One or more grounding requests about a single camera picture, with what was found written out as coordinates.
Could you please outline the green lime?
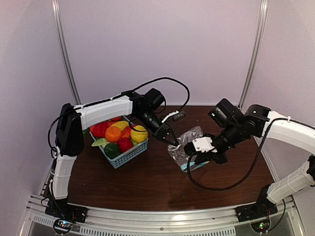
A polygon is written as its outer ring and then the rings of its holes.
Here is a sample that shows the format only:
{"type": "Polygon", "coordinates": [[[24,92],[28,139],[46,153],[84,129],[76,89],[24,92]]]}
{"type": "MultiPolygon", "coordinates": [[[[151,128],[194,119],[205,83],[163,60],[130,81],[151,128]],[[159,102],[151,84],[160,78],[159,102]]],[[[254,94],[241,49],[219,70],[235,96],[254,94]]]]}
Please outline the green lime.
{"type": "Polygon", "coordinates": [[[120,149],[116,143],[108,143],[104,147],[104,153],[110,159],[114,159],[121,154],[120,149]]]}

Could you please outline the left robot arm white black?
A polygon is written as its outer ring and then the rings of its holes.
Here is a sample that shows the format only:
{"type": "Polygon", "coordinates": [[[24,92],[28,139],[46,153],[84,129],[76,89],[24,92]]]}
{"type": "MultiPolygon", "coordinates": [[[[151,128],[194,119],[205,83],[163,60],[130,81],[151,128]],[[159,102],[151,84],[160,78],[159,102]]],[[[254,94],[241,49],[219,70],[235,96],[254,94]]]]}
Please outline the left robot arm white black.
{"type": "Polygon", "coordinates": [[[90,104],[63,105],[56,120],[55,147],[52,151],[57,156],[50,186],[50,192],[56,199],[51,209],[59,218],[67,218],[71,213],[70,206],[62,200],[68,196],[72,167],[85,146],[83,130],[115,117],[131,115],[151,130],[154,138],[176,147],[179,143],[172,128],[154,113],[164,101],[161,92],[152,88],[144,95],[125,91],[113,98],[90,104]]]}

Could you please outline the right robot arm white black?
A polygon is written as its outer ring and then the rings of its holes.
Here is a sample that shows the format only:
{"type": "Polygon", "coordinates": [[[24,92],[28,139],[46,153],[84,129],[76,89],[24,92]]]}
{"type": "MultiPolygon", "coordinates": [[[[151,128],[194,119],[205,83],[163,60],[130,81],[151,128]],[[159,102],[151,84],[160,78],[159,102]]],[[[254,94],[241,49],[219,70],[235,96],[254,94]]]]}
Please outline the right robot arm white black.
{"type": "Polygon", "coordinates": [[[252,206],[257,217],[264,216],[270,209],[284,198],[307,186],[315,185],[315,128],[311,125],[286,117],[268,107],[253,104],[245,113],[223,98],[208,115],[223,130],[213,136],[205,134],[184,146],[189,157],[201,155],[206,160],[219,163],[226,162],[225,153],[236,144],[252,136],[278,140],[310,153],[309,159],[296,171],[280,181],[266,186],[252,206]]]}

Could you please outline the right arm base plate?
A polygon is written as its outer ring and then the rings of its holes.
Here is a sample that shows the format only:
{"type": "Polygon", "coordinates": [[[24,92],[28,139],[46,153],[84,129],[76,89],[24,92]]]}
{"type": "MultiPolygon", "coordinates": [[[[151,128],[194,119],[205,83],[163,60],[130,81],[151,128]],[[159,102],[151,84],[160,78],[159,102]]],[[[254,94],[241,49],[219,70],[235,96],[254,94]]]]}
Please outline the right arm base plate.
{"type": "Polygon", "coordinates": [[[238,206],[235,209],[239,222],[251,221],[258,218],[268,217],[278,212],[276,205],[254,203],[249,205],[238,206]]]}

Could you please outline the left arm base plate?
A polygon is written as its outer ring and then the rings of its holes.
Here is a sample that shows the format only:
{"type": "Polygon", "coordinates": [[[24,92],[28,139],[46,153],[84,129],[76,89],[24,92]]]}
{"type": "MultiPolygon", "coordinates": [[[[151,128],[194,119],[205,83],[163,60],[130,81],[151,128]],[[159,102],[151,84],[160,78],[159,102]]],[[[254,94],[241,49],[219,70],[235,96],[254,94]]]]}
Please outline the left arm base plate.
{"type": "Polygon", "coordinates": [[[79,223],[85,223],[87,212],[86,207],[69,204],[58,206],[55,203],[48,203],[45,209],[47,215],[79,223]]]}

